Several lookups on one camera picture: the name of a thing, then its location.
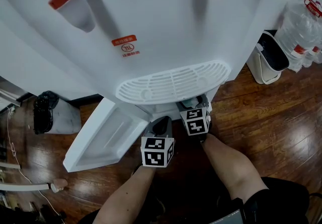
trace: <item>warning label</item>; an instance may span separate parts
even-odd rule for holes
[[[140,54],[140,51],[138,51],[135,48],[136,41],[137,39],[135,35],[129,35],[122,38],[118,38],[116,40],[112,40],[112,44],[114,46],[119,46],[123,57],[128,57],[128,56]]]

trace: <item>shoe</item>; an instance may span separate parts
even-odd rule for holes
[[[142,163],[138,165],[131,176],[142,166]],[[136,218],[134,223],[150,224],[156,222],[157,219],[166,212],[164,204],[156,196],[154,184],[152,182],[150,189],[146,195],[142,209]]]

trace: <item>plastic water bottle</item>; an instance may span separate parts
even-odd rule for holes
[[[315,63],[317,63],[317,64],[321,64],[322,63],[322,51],[320,51],[317,55],[316,55],[316,57],[314,58],[314,60],[313,60]]]
[[[310,67],[312,62],[318,60],[319,54],[321,54],[322,43],[318,46],[315,46],[312,50],[309,50],[303,59],[303,67]]]
[[[284,50],[290,62],[289,69],[298,72],[306,53],[320,41],[322,12],[312,0],[303,4],[288,5],[282,26],[275,39]]]

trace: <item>red label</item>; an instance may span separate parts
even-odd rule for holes
[[[125,44],[128,42],[136,41],[136,40],[137,39],[136,39],[135,35],[129,35],[129,36],[125,36],[122,38],[118,38],[116,40],[112,40],[112,44],[114,46],[118,46],[118,45],[122,45],[122,44]]]
[[[298,54],[303,55],[304,52],[305,52],[305,49],[302,48],[300,45],[297,44],[296,47],[294,48],[294,51],[297,52]]]
[[[315,46],[315,47],[313,48],[313,51],[314,51],[315,53],[318,53],[320,50],[321,50],[321,49],[320,49],[319,47],[317,47],[317,46]]]

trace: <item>black and white cube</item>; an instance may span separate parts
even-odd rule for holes
[[[165,168],[174,153],[175,140],[168,137],[142,137],[142,163],[146,167]]]
[[[180,112],[188,135],[207,133],[209,129],[209,113],[206,107]]]

